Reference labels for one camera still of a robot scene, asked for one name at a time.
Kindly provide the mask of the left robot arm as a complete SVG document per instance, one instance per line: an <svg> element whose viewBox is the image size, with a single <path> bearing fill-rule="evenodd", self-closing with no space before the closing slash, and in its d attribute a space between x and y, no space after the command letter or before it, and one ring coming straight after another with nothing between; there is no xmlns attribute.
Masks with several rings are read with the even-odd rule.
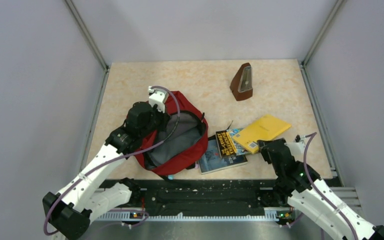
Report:
<svg viewBox="0 0 384 240"><path fill-rule="evenodd" d="M92 161L57 193L48 192L43 197L44 234L60 233L68 240L77 240L108 211L122 204L136 206L141 194L130 186L129 178L103 192L96 191L129 157L152 151L166 142L164 138L141 148L144 138L166 127L169 118L164 100L134 103L124 123L110 133Z"/></svg>

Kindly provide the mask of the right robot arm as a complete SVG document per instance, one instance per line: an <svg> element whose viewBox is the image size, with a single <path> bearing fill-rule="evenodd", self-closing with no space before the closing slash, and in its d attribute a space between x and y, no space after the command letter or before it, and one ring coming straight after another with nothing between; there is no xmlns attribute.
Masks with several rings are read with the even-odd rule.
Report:
<svg viewBox="0 0 384 240"><path fill-rule="evenodd" d="M314 136L297 135L294 142L258 140L259 152L277 176L274 202L295 208L334 240L384 240L383 225L365 220L334 193L306 159L295 159L295 154L307 157Z"/></svg>

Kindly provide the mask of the colourful treehouse paperback book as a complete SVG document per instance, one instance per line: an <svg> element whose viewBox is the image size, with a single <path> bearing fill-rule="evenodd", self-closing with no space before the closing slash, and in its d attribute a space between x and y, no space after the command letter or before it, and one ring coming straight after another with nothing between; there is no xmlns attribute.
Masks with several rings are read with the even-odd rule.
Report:
<svg viewBox="0 0 384 240"><path fill-rule="evenodd" d="M241 130L243 130L243 128L226 129L215 132L215 140L221 157L225 158L251 154L243 146L233 140L233 136Z"/></svg>

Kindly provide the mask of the yellow notebook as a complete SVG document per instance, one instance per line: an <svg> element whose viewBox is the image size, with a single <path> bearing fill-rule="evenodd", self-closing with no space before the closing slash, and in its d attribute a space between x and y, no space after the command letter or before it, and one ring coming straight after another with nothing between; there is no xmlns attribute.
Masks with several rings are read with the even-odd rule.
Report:
<svg viewBox="0 0 384 240"><path fill-rule="evenodd" d="M255 154L259 151L258 140L272 141L292 125L273 115L266 114L232 136L232 139L246 151Z"/></svg>

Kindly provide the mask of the red backpack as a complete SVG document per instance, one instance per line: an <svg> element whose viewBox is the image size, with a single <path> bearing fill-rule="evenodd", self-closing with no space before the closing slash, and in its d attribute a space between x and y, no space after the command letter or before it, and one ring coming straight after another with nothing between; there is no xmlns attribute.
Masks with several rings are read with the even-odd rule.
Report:
<svg viewBox="0 0 384 240"><path fill-rule="evenodd" d="M170 115L165 130L156 130L145 137L140 150L161 141L161 145L135 156L139 165L160 177L175 175L191 168L207 150L208 122L205 113L197 109L180 91L172 92L179 104L169 96L165 102Z"/></svg>

